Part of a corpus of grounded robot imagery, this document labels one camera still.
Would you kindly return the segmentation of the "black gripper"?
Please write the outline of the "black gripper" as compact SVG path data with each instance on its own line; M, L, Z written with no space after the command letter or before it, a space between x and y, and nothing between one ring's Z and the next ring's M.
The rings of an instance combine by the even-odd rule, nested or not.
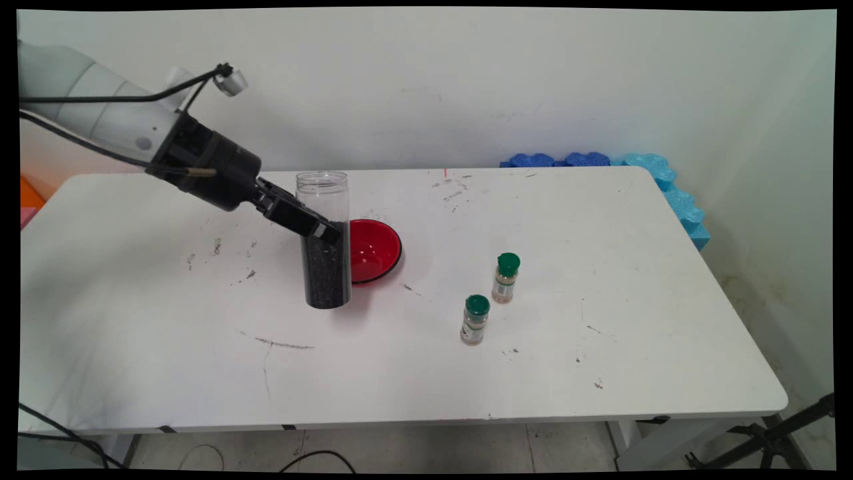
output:
M157 149L145 173L225 211L252 203L268 221L301 237L336 243L343 228L292 193L258 177L261 159L186 112Z

